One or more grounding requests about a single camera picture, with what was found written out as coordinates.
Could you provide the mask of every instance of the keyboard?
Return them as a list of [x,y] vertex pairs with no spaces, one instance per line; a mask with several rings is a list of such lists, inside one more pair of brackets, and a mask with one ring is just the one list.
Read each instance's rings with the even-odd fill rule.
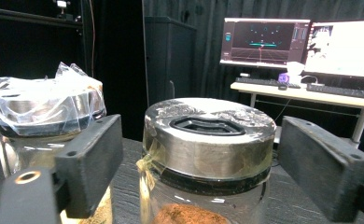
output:
[[335,94],[335,95],[364,98],[363,90],[353,90],[353,89],[345,89],[345,88],[330,87],[330,86],[317,86],[317,85],[310,85],[310,84],[307,85],[307,90]]
[[299,84],[287,83],[287,82],[280,82],[274,79],[259,79],[259,78],[252,78],[252,77],[237,77],[235,79],[236,82],[240,83],[247,83],[247,84],[256,84],[256,85],[263,85],[263,86],[280,86],[286,85],[289,88],[293,89],[300,89],[301,86]]

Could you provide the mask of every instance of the dirty lid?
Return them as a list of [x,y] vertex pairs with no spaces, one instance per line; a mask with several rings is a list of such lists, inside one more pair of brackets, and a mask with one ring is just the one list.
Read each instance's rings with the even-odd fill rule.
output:
[[182,175],[231,180],[254,177],[272,162],[274,121],[234,102],[180,98],[145,115],[144,152]]

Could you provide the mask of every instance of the gray table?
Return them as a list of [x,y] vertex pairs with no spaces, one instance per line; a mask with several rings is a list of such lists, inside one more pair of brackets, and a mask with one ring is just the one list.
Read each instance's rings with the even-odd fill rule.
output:
[[[140,222],[139,183],[135,163],[141,157],[142,143],[123,139],[123,149],[123,162],[111,183],[113,219],[114,223],[138,224]],[[0,185],[4,179],[0,168]],[[331,223],[324,218],[318,208],[282,167],[277,165],[276,161],[273,163],[269,182],[267,223]],[[356,223],[364,223],[362,214],[358,216]]]

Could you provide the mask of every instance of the desk leg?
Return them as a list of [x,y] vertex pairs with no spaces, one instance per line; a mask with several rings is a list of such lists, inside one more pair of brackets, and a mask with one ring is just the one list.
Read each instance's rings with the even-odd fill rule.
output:
[[252,108],[255,107],[255,101],[256,101],[256,94],[255,93],[251,93],[251,107]]
[[362,133],[363,133],[363,129],[364,129],[364,109],[361,109],[359,118],[357,119],[356,128],[354,129],[354,133],[351,138],[351,140],[354,143],[359,144],[360,137],[362,136]]

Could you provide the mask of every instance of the screw hole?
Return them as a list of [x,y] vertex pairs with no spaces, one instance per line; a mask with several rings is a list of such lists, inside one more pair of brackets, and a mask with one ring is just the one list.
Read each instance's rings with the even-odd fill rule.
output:
[[76,151],[70,151],[68,153],[66,153],[67,156],[73,157],[76,156],[77,152]]
[[26,184],[29,182],[32,182],[40,177],[39,171],[31,171],[27,172],[25,174],[19,175],[19,177],[16,178],[15,182],[16,184]]

